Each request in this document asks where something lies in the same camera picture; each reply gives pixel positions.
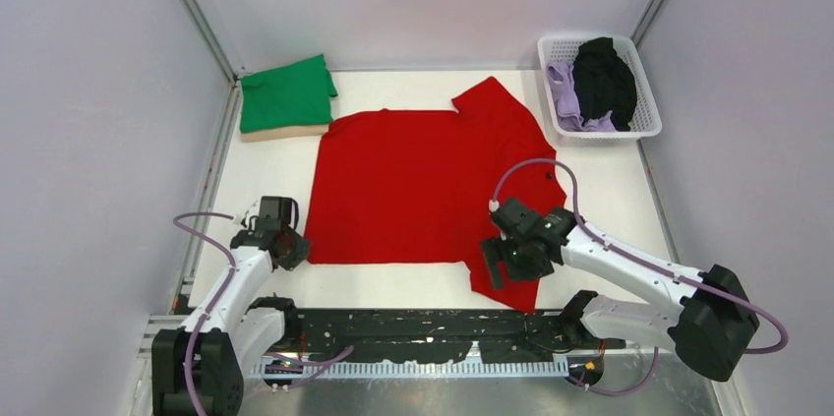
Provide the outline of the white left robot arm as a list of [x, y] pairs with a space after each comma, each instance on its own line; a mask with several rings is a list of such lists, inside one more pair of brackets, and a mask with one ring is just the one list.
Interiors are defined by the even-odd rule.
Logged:
[[297, 230], [296, 200], [264, 196], [258, 212], [240, 221], [227, 245], [176, 216], [178, 228], [213, 246], [226, 271], [203, 302], [176, 328], [151, 343], [151, 400], [155, 415], [236, 415], [247, 386], [246, 372], [273, 346], [293, 349], [302, 335], [288, 315], [289, 299], [257, 297], [272, 273], [294, 270], [309, 256], [310, 243]]

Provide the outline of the red t-shirt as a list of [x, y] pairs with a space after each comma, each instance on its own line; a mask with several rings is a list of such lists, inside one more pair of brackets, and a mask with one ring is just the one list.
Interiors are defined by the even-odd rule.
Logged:
[[547, 141], [497, 79], [449, 110], [380, 110], [334, 121], [321, 138], [304, 235], [316, 265], [464, 263], [471, 289], [521, 312], [538, 281], [495, 289], [481, 252], [497, 234], [492, 197], [539, 213], [560, 207]]

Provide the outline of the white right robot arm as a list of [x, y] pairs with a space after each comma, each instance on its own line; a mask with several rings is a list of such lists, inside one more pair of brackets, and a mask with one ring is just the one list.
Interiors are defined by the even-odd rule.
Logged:
[[665, 262], [612, 238], [565, 208], [540, 214], [515, 198], [489, 205], [497, 237], [481, 243], [491, 284], [533, 281], [557, 266], [601, 277], [636, 296], [580, 290], [557, 317], [574, 347], [620, 339], [674, 352], [698, 375], [727, 381], [759, 328], [738, 277]]

